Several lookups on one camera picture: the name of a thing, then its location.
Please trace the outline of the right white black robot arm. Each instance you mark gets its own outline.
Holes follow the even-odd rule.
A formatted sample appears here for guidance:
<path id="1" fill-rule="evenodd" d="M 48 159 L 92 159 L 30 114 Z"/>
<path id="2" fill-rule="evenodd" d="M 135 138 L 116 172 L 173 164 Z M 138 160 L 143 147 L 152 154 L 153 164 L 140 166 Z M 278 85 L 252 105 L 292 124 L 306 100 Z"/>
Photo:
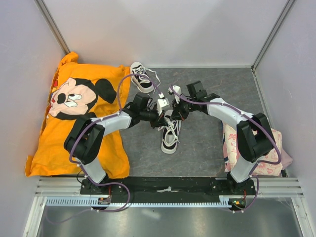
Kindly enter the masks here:
<path id="1" fill-rule="evenodd" d="M 174 94 L 171 119 L 185 120 L 189 113 L 199 111 L 217 118 L 237 133 L 237 149 L 240 153 L 235 166 L 227 174 L 226 188 L 238 194 L 250 179 L 257 165 L 271 150 L 278 151 L 267 117 L 263 113 L 252 114 L 225 102 L 214 93 L 207 93 L 201 81 L 187 85 L 189 97 L 181 94 L 180 87 L 170 86 Z"/>

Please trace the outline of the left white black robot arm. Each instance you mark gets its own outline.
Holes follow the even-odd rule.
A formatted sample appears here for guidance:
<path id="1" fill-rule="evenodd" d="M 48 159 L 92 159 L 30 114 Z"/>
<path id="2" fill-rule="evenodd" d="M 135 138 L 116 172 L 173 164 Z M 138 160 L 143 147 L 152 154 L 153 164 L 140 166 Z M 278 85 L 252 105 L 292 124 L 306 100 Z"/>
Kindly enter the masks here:
<path id="1" fill-rule="evenodd" d="M 82 169 L 97 194 L 104 194 L 108 190 L 108 181 L 105 180 L 107 173 L 97 158 L 105 136 L 131 128 L 140 121 L 148 121 L 153 128 L 167 125 L 163 109 L 169 106 L 169 100 L 159 94 L 153 108 L 150 107 L 151 101 L 149 95 L 138 92 L 132 102 L 114 114 L 99 118 L 82 116 L 75 121 L 64 149 L 70 154 L 70 162 Z"/>

